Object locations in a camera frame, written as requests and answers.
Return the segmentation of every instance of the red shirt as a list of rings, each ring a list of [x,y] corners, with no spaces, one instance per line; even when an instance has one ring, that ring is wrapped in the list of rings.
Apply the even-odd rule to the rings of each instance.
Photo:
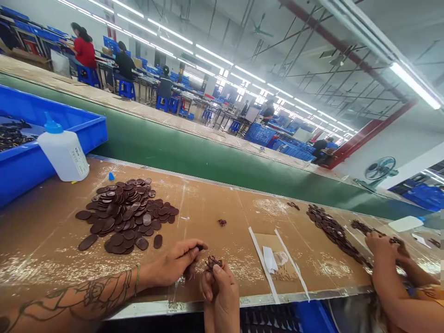
[[[75,58],[85,67],[96,68],[96,55],[94,45],[87,43],[83,38],[74,40],[74,50],[77,52]]]

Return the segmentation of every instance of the worker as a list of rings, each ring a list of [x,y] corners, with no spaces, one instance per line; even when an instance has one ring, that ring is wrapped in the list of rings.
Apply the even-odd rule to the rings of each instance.
[[[264,106],[265,111],[262,114],[262,117],[264,117],[262,122],[264,124],[268,124],[270,119],[273,119],[273,117],[274,117],[274,106],[273,106],[273,104],[274,104],[274,100],[273,99],[269,99],[265,103],[265,106]]]
[[[240,116],[244,117],[247,114],[247,110],[248,110],[248,99],[244,104],[244,107],[242,108],[242,111],[240,112]]]
[[[331,136],[331,137],[329,137],[329,138],[327,138],[327,139],[325,139],[325,140],[324,140],[324,139],[323,139],[323,140],[318,140],[318,141],[316,141],[316,142],[314,143],[313,147],[315,148],[315,151],[312,152],[311,154],[312,154],[314,157],[316,157],[316,158],[312,161],[313,164],[316,164],[317,161],[318,161],[319,159],[321,159],[321,157],[323,156],[322,151],[323,151],[325,148],[327,148],[327,144],[328,144],[329,142],[333,142],[333,141],[334,141],[334,139],[333,139],[333,137]]]
[[[441,283],[425,272],[410,256],[405,244],[392,244],[376,231],[365,242],[373,253],[371,276],[377,295],[360,294],[329,300],[339,332],[442,333],[444,292]],[[399,265],[413,285],[409,295]]]
[[[134,61],[131,57],[126,53],[125,44],[120,41],[117,43],[119,46],[119,53],[116,54],[116,65],[118,66],[118,70],[114,72],[114,79],[112,77],[113,72],[112,69],[108,70],[106,73],[106,86],[111,92],[115,91],[114,81],[123,80],[127,82],[132,82],[133,72],[132,70],[136,68]]]
[[[0,314],[0,332],[95,332],[100,320],[115,313],[137,293],[174,284],[184,272],[194,274],[199,249],[208,249],[198,239],[183,240],[146,265],[108,277],[86,281],[50,292]],[[205,331],[239,333],[239,288],[227,265],[215,265],[201,278],[205,298]]]
[[[157,96],[165,99],[164,103],[168,103],[168,99],[171,98],[171,86],[173,85],[173,81],[171,81],[169,73],[170,68],[165,65],[163,67],[163,74],[160,75],[159,84],[157,86]]]
[[[77,36],[74,40],[74,46],[66,40],[61,39],[60,41],[67,45],[74,52],[74,55],[65,54],[65,56],[68,57],[74,65],[96,68],[97,64],[94,45],[92,43],[93,39],[88,35],[86,29],[79,24],[73,22],[71,23],[71,27],[73,28],[74,34]]]

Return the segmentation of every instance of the tattooed arm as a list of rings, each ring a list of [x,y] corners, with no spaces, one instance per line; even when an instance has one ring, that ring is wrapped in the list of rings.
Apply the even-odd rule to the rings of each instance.
[[[178,242],[155,262],[140,267],[137,283],[135,267],[128,271],[84,282],[29,301],[6,314],[0,314],[0,333],[4,332],[93,332],[100,320],[121,304],[147,288],[168,286],[182,274],[193,273],[199,259],[201,240]]]

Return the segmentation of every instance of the white plastic bottle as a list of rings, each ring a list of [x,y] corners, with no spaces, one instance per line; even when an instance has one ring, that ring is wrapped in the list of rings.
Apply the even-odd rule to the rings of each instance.
[[[45,112],[46,132],[37,142],[62,181],[81,181],[89,174],[89,165],[77,134],[64,131],[60,124]]]

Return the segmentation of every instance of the green conveyor belt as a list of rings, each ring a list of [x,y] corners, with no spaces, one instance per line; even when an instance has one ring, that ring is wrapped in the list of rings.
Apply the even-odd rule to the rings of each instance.
[[[9,75],[0,74],[0,84],[106,116],[109,140],[92,151],[94,154],[388,219],[430,214],[411,204]],[[438,214],[428,219],[428,226],[441,229]]]

